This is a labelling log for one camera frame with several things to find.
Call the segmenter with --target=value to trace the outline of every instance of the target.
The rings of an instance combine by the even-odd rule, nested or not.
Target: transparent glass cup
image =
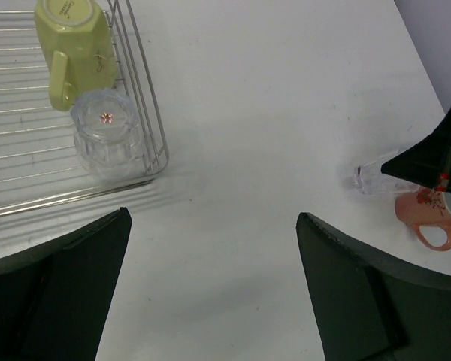
[[[356,189],[363,194],[416,192],[419,189],[418,184],[381,173],[384,163],[403,152],[402,149],[394,150],[373,162],[355,167],[353,179]]]
[[[94,90],[77,99],[71,115],[77,155],[87,171],[106,181],[136,175],[144,136],[130,98],[112,89]]]

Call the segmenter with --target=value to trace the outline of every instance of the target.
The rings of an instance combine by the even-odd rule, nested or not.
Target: metal wire
[[[50,107],[44,83],[48,69],[35,35],[33,11],[0,11],[0,216],[140,187],[168,163],[162,119],[132,6],[129,0],[107,1],[110,8],[105,14],[121,74],[114,88],[133,99],[138,109],[147,153],[143,176],[101,184],[71,158],[73,124],[68,114]],[[143,74],[148,86],[141,81]]]

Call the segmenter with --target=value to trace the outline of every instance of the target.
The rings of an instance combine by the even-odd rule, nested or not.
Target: mug handle
[[[48,95],[50,104],[58,111],[68,111],[74,103],[76,92],[67,82],[68,56],[61,51],[53,52]]]
[[[451,249],[451,226],[439,226],[446,232],[447,240],[442,246],[433,246],[426,237],[421,233],[421,229],[419,228],[419,224],[412,225],[414,232],[416,233],[417,238],[428,248],[432,250],[450,250]]]

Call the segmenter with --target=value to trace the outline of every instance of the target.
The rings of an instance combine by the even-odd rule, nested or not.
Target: orange mug handle
[[[416,233],[416,236],[419,238],[419,240],[428,248],[431,248],[432,250],[450,250],[451,249],[451,226],[439,226],[446,232],[447,240],[446,243],[442,246],[433,246],[429,241],[426,239],[426,237],[421,233],[420,224],[413,224],[413,231]]]

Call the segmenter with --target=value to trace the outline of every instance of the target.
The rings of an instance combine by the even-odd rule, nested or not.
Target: tabletop
[[[324,359],[295,236],[303,211],[451,274],[451,251],[420,244],[393,198],[347,181],[443,117],[393,0],[132,6],[169,167],[148,187],[0,218],[4,256],[129,208],[98,361]]]

